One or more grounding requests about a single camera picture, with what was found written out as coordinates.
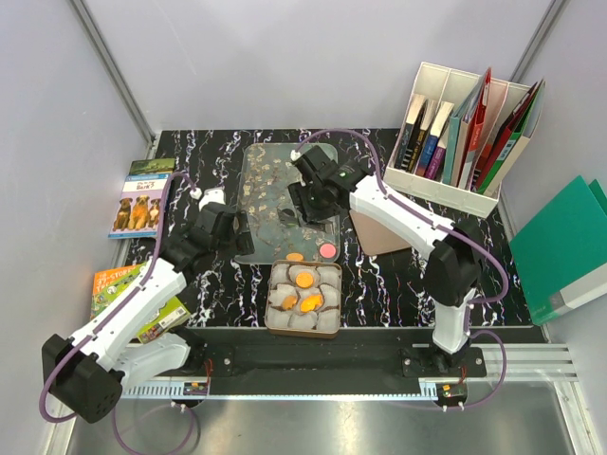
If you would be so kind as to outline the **round orange cookie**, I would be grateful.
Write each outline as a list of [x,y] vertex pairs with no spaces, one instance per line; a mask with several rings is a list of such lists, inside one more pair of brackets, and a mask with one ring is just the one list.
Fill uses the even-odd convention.
[[302,289],[307,289],[313,286],[315,278],[312,273],[304,271],[296,275],[295,283]]

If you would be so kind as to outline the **orange flower cookie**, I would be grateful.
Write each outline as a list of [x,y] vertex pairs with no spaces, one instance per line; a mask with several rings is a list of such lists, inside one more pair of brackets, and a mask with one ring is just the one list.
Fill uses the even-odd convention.
[[296,304],[298,303],[298,298],[296,296],[287,296],[283,300],[281,306],[284,310],[289,311],[292,310]]

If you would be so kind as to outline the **orange fish cookie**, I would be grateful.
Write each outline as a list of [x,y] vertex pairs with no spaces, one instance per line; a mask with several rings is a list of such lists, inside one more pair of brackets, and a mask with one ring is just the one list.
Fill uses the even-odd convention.
[[300,310],[303,313],[317,311],[323,306],[323,296],[321,294],[311,295],[304,298],[300,304]]

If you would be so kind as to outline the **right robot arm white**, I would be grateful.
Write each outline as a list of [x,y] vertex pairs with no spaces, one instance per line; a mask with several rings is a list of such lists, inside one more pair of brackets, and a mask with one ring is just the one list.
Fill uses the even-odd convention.
[[356,161],[338,164],[319,146],[292,151],[290,160],[300,180],[289,184],[288,192],[305,223],[320,223],[343,211],[360,213],[423,257],[424,287],[435,305],[431,364],[439,374],[456,373],[465,363],[469,305],[483,270],[472,242],[477,232],[423,209]]

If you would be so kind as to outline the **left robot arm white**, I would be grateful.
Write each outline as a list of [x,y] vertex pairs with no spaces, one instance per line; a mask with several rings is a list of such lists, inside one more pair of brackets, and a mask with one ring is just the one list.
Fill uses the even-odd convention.
[[159,243],[159,250],[127,289],[70,337],[52,335],[42,347],[44,386],[39,411],[49,422],[46,398],[57,398],[89,424],[105,417],[125,389],[159,373],[198,373],[205,353],[189,336],[169,332],[132,352],[126,347],[168,300],[183,291],[216,252],[249,254],[254,246],[241,209],[210,202],[196,219]]

